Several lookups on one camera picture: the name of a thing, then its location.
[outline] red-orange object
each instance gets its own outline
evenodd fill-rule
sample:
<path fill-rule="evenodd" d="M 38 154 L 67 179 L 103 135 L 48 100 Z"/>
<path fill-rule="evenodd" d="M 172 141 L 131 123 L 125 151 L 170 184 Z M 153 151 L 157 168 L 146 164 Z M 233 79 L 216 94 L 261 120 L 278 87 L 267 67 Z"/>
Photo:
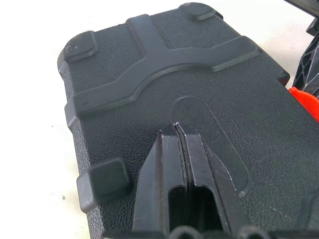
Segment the red-orange object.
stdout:
<path fill-rule="evenodd" d="M 296 87 L 290 88 L 289 92 L 319 122 L 319 100 L 309 93 L 298 90 Z"/>

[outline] tool case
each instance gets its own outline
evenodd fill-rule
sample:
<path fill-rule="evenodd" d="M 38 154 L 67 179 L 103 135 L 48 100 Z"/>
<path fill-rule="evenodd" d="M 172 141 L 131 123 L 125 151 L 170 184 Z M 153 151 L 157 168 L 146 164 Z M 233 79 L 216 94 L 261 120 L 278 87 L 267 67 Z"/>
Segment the tool case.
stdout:
<path fill-rule="evenodd" d="M 318 123 L 288 73 L 213 8 L 81 33 L 57 65 L 91 238 L 319 228 Z"/>

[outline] black plastic case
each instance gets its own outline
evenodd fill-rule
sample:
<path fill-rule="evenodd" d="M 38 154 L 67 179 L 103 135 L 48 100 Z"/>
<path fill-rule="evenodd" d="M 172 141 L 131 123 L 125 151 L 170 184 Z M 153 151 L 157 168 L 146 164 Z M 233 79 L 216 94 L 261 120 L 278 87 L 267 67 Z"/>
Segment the black plastic case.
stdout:
<path fill-rule="evenodd" d="M 139 170 L 158 130 L 198 130 L 250 223 L 319 227 L 318 123 L 289 75 L 214 9 L 186 3 L 71 39 L 58 59 L 90 234 L 132 228 Z"/>

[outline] white table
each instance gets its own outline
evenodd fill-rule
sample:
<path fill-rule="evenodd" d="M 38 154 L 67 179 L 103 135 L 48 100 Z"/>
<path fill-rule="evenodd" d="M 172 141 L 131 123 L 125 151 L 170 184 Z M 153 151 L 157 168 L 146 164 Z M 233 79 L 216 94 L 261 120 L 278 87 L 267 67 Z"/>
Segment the white table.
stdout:
<path fill-rule="evenodd" d="M 312 40 L 313 17 L 283 0 L 203 0 L 291 75 Z M 185 0 L 5 1 L 1 4 L 0 238 L 89 238 L 56 61 L 78 33 L 177 8 Z"/>

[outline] white surface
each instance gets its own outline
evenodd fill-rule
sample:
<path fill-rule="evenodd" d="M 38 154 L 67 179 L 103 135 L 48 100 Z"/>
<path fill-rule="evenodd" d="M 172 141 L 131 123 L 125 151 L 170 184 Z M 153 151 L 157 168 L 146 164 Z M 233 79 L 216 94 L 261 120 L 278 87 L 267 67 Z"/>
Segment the white surface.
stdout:
<path fill-rule="evenodd" d="M 0 238 L 89 238 L 56 61 L 73 36 L 186 0 L 3 1 L 1 3 Z M 294 78 L 312 40 L 312 17 L 283 0 L 203 0 L 259 44 Z"/>

